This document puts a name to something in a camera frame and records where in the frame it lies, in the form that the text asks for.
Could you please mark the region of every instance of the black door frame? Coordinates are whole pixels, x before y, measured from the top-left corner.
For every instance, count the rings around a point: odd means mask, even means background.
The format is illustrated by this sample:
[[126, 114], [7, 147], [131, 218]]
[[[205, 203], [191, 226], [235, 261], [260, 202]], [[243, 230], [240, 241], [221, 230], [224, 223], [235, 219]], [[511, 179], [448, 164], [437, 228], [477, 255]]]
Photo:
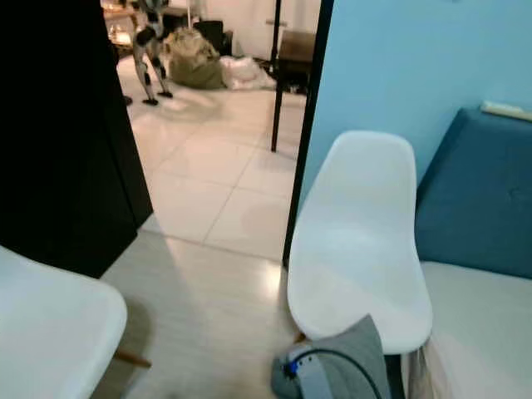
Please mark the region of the black door frame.
[[307, 164], [308, 145], [313, 128], [316, 102], [318, 101], [319, 84], [322, 79], [323, 60], [327, 49], [327, 39], [331, 26], [331, 16], [333, 14], [334, 0], [322, 0], [319, 11], [318, 29], [316, 31], [316, 44], [314, 45], [313, 68], [310, 73], [308, 85], [307, 104], [305, 106], [305, 116], [299, 143], [298, 163], [293, 182], [292, 202], [288, 213], [288, 226], [284, 239], [283, 266], [288, 268], [290, 258], [290, 248], [292, 247], [293, 230], [298, 216], [299, 196], [303, 185], [303, 175]]

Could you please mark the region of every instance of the black table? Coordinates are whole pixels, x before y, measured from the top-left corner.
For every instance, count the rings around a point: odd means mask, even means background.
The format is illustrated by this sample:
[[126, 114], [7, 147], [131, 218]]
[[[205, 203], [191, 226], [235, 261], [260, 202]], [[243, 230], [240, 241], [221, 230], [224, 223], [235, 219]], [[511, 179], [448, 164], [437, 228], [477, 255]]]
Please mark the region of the black table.
[[277, 150], [277, 135], [285, 78], [290, 72], [310, 74], [313, 67], [314, 42], [316, 35], [306, 32], [284, 31], [278, 59], [277, 93], [273, 114], [272, 152]]

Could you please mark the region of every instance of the gray bag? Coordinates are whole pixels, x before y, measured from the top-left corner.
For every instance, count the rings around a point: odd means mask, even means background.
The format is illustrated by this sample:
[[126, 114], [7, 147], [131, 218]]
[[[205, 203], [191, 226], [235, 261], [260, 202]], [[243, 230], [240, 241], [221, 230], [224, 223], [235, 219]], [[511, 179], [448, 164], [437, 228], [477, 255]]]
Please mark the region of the gray bag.
[[[306, 356], [306, 363], [301, 363], [298, 375], [294, 377], [293, 360], [302, 352], [313, 349], [330, 352], [316, 352]], [[345, 356], [367, 373], [382, 398], [390, 399], [381, 339], [369, 315], [336, 337], [297, 344], [277, 357], [273, 361], [273, 392], [281, 399], [376, 398], [367, 377], [355, 364], [342, 358]]]

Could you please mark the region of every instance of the black cable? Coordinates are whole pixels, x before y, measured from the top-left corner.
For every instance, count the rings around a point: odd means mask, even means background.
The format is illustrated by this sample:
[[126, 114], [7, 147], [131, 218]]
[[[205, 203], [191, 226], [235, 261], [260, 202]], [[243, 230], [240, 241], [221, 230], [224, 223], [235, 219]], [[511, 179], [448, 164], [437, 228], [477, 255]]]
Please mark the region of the black cable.
[[341, 352], [338, 352], [338, 351], [334, 351], [332, 349], [320, 349], [320, 348], [311, 349], [309, 351], [306, 351], [306, 352], [303, 352], [303, 353], [300, 353], [299, 355], [297, 355], [295, 357], [295, 359], [293, 359], [290, 362], [290, 364], [297, 364], [304, 357], [307, 357], [309, 355], [313, 355], [314, 353], [326, 353], [326, 354], [329, 354], [329, 355], [334, 355], [334, 356], [337, 356], [337, 357], [341, 357], [342, 359], [347, 360], [348, 362], [350, 362], [353, 366], [355, 366], [358, 369], [359, 372], [362, 373], [362, 375], [366, 378], [366, 381], [369, 382], [369, 385], [372, 387], [372, 390], [373, 390], [373, 393], [375, 394], [375, 397], [377, 399], [382, 399], [381, 393], [379, 392], [379, 390], [377, 388], [377, 384], [373, 381], [373, 379], [367, 373], [366, 369], [364, 367], [362, 367], [360, 365], [360, 363], [357, 362], [355, 359], [353, 359], [352, 357], [349, 357], [348, 355], [346, 355], [344, 353], [341, 353]]

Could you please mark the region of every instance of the chair backrest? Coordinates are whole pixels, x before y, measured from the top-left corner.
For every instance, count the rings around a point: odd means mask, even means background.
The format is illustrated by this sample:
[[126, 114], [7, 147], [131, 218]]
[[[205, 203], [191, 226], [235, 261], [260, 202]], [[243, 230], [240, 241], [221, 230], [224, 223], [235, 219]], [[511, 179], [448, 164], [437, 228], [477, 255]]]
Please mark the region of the chair backrest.
[[414, 244], [415, 203], [416, 164], [410, 144], [387, 133], [346, 132], [332, 145], [303, 204], [295, 249], [298, 238], [324, 226], [346, 243], [363, 232]]
[[201, 35], [220, 52], [224, 46], [224, 23], [222, 21], [200, 21], [194, 24]]

